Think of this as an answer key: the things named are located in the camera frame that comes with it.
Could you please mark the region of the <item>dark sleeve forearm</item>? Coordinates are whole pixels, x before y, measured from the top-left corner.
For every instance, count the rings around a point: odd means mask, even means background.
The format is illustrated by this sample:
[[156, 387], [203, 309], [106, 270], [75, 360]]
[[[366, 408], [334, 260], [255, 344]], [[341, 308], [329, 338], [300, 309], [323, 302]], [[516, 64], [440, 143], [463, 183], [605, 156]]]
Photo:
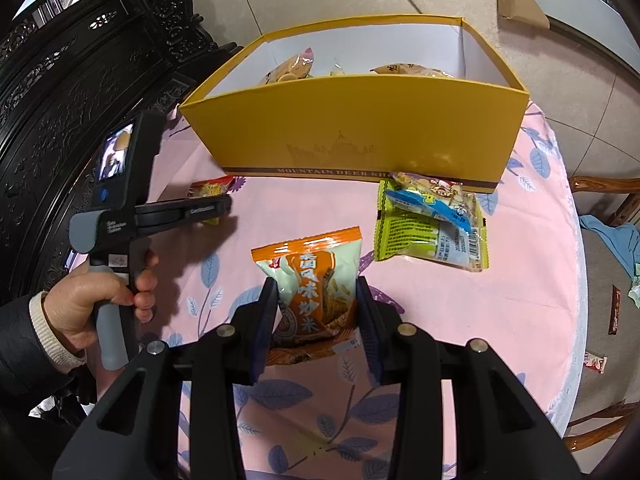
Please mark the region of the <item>dark sleeve forearm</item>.
[[87, 363], [68, 351], [43, 312], [45, 292], [17, 298], [1, 308], [1, 407], [27, 415]]

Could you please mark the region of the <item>person left hand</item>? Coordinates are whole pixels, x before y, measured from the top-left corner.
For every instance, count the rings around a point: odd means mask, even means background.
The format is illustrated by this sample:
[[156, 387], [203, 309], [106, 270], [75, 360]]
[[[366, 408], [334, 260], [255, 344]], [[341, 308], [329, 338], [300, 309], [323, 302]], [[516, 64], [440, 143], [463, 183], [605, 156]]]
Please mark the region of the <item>person left hand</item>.
[[96, 342], [96, 329], [90, 323], [95, 304], [107, 302], [128, 307], [141, 323], [154, 315], [154, 266], [160, 261], [152, 250], [145, 254], [142, 273], [136, 278], [134, 294], [115, 274], [92, 272], [88, 263], [54, 285], [42, 300], [43, 314], [58, 341], [70, 353], [79, 354]]

